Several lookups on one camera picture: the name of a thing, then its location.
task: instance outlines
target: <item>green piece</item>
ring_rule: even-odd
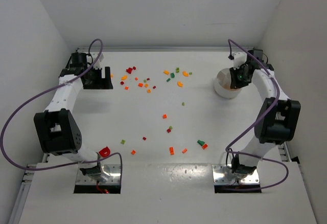
[[[198,140],[198,143],[200,144],[200,146],[203,146],[205,144],[205,142],[201,140]]]

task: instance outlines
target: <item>red block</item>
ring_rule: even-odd
[[[133,68],[128,68],[128,69],[126,69],[126,72],[128,72],[129,74],[132,74],[132,71],[133,71]]]
[[[109,149],[109,147],[103,148],[101,151],[99,151],[99,154],[103,158],[105,158],[106,156],[109,156],[110,155],[110,149]]]

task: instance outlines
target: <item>white wall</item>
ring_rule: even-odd
[[[327,223],[327,0],[282,0],[260,43],[285,92],[301,103],[295,137],[315,215]]]
[[[21,103],[55,85],[69,51],[40,0],[0,0],[0,127]],[[41,157],[33,117],[50,97],[24,108],[5,134],[5,148],[17,163],[36,163]],[[0,155],[0,223],[7,223],[22,170]]]
[[[258,44],[280,0],[41,0],[69,46]]]

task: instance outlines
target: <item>purple cable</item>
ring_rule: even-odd
[[[228,44],[229,44],[229,54],[231,55],[231,44],[230,43],[233,43],[235,46],[237,46],[239,49],[241,49],[243,52],[245,52],[247,55],[249,55],[252,59],[254,59],[262,69],[264,69],[264,71],[267,73],[268,76],[270,76],[270,73],[269,73],[269,70],[259,61],[257,60],[257,58],[255,58],[252,54],[250,54],[248,51],[246,51],[243,47],[241,47],[240,45],[238,45],[236,42],[234,42],[233,40],[231,39],[228,39]],[[231,154],[238,154],[238,155],[246,155],[246,156],[251,156],[251,157],[254,157],[254,158],[257,158],[257,159],[261,159],[263,161],[269,161],[269,162],[273,162],[273,163],[277,163],[277,164],[280,164],[282,166],[285,167],[286,169],[286,175],[285,177],[277,182],[277,183],[274,183],[272,185],[268,185],[268,186],[265,186],[265,187],[257,187],[257,188],[249,188],[249,189],[229,189],[229,191],[239,191],[239,192],[246,192],[246,191],[256,191],[256,190],[262,190],[262,189],[266,189],[266,188],[270,188],[270,187],[274,187],[274,186],[277,186],[281,183],[283,183],[288,175],[289,175],[289,169],[287,168],[287,166],[282,163],[282,162],[279,162],[277,160],[273,160],[273,159],[266,159],[266,158],[261,158],[257,155],[254,155],[254,154],[249,154],[249,153],[245,153],[245,152],[240,152],[240,151],[230,151],[229,148],[234,145],[240,138],[242,138],[243,136],[245,136],[251,129],[253,129],[261,120],[263,120],[263,118],[271,111],[271,109],[273,109],[273,107],[276,105],[276,103],[278,102],[278,99],[279,99],[279,96],[281,94],[280,90],[279,90],[279,87],[278,87],[278,84],[276,82],[276,80],[274,78],[271,78],[271,81],[272,83],[274,84],[275,88],[276,88],[276,98],[275,100],[272,102],[272,104],[267,108],[267,110],[260,116],[257,118],[257,120],[252,123],[246,130],[244,130],[239,136],[237,136],[226,148],[225,148],[225,151],[228,152],[228,153],[231,153]]]
[[[92,67],[97,63],[97,61],[99,60],[100,58],[100,55],[102,54],[102,50],[103,50],[103,43],[102,43],[102,40],[101,39],[95,39],[91,42],[90,46],[88,47],[88,53],[90,54],[90,50],[91,50],[91,47],[92,45],[96,42],[96,41],[99,41],[100,42],[100,50],[99,50],[99,54],[97,55],[96,59],[94,60],[94,62],[85,70],[83,71],[80,75],[78,75],[77,77],[73,78],[72,80],[68,81],[67,83],[72,83],[74,82],[75,80],[77,80],[78,78],[81,78],[82,76],[84,76],[86,73],[88,73],[89,70],[92,69]],[[15,163],[14,161],[12,161],[6,151],[5,151],[5,148],[4,148],[4,135],[5,135],[5,131],[8,127],[8,124],[10,123],[10,121],[12,120],[12,118],[24,107],[26,106],[28,103],[30,103],[31,101],[35,100],[36,98],[44,95],[44,94],[47,94],[53,90],[56,90],[60,87],[63,87],[65,86],[66,83],[63,83],[63,84],[60,84],[58,86],[55,86],[55,87],[52,87],[46,91],[43,91],[39,94],[37,94],[36,96],[32,97],[31,99],[25,101],[22,105],[20,105],[10,116],[9,118],[7,119],[7,121],[5,122],[3,128],[2,128],[2,131],[1,131],[1,135],[0,135],[0,149],[1,149],[1,152],[2,154],[4,155],[5,159],[10,163],[12,164],[13,166],[19,168],[19,169],[23,169],[23,170],[30,170],[30,171],[41,171],[41,170],[48,170],[48,169],[56,169],[56,168],[60,168],[60,167],[64,167],[64,166],[68,166],[68,165],[74,165],[74,164],[78,164],[79,162],[73,162],[73,163],[68,163],[68,164],[61,164],[61,165],[56,165],[56,166],[51,166],[51,167],[45,167],[45,168],[28,168],[28,167],[24,167],[22,165],[19,165],[17,163]],[[121,181],[120,183],[122,182],[122,174],[123,174],[123,160],[122,160],[122,155],[119,153],[119,152],[115,152],[113,154],[110,154],[109,156],[105,157],[105,158],[101,158],[101,159],[98,159],[98,160],[94,160],[94,161],[86,161],[86,162],[83,162],[83,163],[86,163],[86,164],[90,164],[90,163],[96,163],[96,162],[100,162],[100,161],[103,161],[113,155],[119,155],[120,157],[120,161],[121,161]]]

